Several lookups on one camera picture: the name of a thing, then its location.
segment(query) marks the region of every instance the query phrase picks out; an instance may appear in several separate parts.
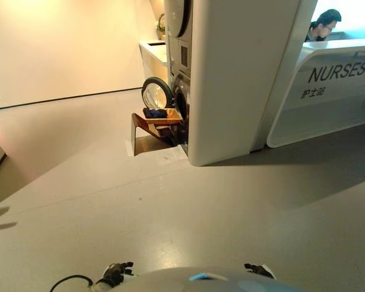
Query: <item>white reception desk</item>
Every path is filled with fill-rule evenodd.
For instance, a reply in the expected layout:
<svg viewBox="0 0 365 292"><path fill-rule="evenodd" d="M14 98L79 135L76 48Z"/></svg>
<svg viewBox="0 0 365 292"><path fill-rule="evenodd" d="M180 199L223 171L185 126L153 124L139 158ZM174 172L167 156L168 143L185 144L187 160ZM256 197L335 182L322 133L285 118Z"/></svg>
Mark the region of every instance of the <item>white reception desk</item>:
<svg viewBox="0 0 365 292"><path fill-rule="evenodd" d="M268 135L279 147L365 123L365 40L304 43Z"/></svg>

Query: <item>black hair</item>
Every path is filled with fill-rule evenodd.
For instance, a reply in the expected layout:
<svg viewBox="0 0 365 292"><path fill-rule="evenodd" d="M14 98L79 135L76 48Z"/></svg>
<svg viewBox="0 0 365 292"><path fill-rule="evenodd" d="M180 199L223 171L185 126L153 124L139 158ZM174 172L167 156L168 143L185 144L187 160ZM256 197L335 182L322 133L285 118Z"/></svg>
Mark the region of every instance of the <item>black hair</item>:
<svg viewBox="0 0 365 292"><path fill-rule="evenodd" d="M335 10L335 9L328 9L326 12L323 12L317 21L315 21L316 26L318 26L320 23L323 24L323 26L326 26L330 23L332 23L333 21L341 21L342 20L342 16L339 13L339 11Z"/></svg>

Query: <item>black cable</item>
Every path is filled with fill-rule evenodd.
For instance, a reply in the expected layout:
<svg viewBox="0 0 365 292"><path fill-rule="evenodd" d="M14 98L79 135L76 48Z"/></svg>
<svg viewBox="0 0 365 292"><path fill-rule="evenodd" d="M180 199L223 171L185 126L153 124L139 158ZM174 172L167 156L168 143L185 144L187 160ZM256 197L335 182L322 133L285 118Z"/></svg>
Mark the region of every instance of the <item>black cable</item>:
<svg viewBox="0 0 365 292"><path fill-rule="evenodd" d="M86 276L83 276L83 275L71 275L69 277L66 277L66 278L63 278L62 280L59 280L57 283L54 284L54 286L51 288L50 292L53 292L53 290L55 289L55 287L57 287L59 284L61 284L62 282L65 282L66 280L69 280L71 278L81 278L81 279L85 279L88 281L88 287L92 286L93 285L93 281L86 277Z"/></svg>

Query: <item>gray floor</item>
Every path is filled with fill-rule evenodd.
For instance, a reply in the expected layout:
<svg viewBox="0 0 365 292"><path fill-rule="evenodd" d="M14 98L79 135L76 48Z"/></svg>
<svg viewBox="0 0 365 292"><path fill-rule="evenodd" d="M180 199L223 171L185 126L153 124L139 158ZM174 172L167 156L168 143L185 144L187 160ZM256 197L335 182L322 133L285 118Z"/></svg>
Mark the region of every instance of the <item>gray floor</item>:
<svg viewBox="0 0 365 292"><path fill-rule="evenodd" d="M307 291L365 292L365 125L197 168L146 136L132 157L141 108L128 91L0 111L0 291L132 260L265 263Z"/></svg>

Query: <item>man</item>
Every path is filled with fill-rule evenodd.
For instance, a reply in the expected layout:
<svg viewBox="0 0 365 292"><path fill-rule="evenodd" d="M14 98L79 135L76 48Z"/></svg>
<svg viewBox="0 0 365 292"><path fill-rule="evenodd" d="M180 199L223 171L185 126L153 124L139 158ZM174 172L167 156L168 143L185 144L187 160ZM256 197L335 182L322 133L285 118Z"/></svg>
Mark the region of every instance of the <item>man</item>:
<svg viewBox="0 0 365 292"><path fill-rule="evenodd" d="M327 10L319 16L317 21L311 23L304 41L324 41L335 28L336 23L341 20L341 14L337 10Z"/></svg>

